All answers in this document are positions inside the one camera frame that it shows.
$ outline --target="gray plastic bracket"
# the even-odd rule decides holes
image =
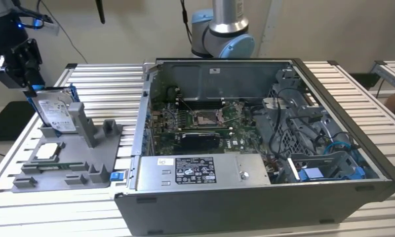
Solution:
[[[93,148],[97,145],[93,137],[96,128],[93,126],[92,120],[86,118],[84,108],[84,103],[73,102],[68,107],[68,113],[74,120],[76,131],[78,135],[85,139],[88,147]]]
[[[92,183],[105,183],[109,180],[109,173],[105,169],[105,165],[102,164],[100,170],[96,170],[94,166],[89,167],[89,178]]]
[[[66,185],[85,184],[88,181],[82,174],[66,174],[64,179]]]
[[[102,123],[102,130],[104,130],[105,137],[108,137],[109,135],[119,135],[120,130],[117,128],[116,120],[105,119]]]
[[[70,170],[74,171],[88,171],[89,170],[89,164],[88,162],[82,162],[82,164],[72,164],[69,165]]]
[[[25,167],[25,165],[21,166],[21,172],[24,172],[24,174],[40,174],[41,170],[38,169],[37,166],[28,166]]]
[[[56,134],[56,130],[52,127],[45,127],[44,125],[40,127],[44,137],[56,138],[58,137]]]
[[[33,177],[14,179],[14,181],[13,181],[13,185],[20,189],[32,188],[32,187],[34,187],[36,183],[37,183],[37,181],[34,180]]]

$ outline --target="motherboard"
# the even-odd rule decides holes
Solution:
[[[152,111],[156,155],[265,154],[244,101],[159,103]]]

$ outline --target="circuit board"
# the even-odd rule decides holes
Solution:
[[[220,109],[179,110],[175,104],[157,105],[152,112],[152,133],[155,155],[196,155],[236,152],[265,154],[255,122],[247,116],[248,108],[240,101],[225,101]],[[209,136],[211,140],[191,140],[193,147],[199,141],[204,149],[185,149],[184,140],[191,136]]]

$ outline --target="hard drive label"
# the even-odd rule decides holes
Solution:
[[[60,132],[76,131],[73,120],[61,101],[40,100],[40,106],[54,130]]]

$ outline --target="hard drive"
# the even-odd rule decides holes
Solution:
[[[76,132],[73,119],[68,113],[72,102],[78,102],[76,87],[46,87],[36,91],[37,96],[28,100],[33,105],[44,125],[60,133]]]

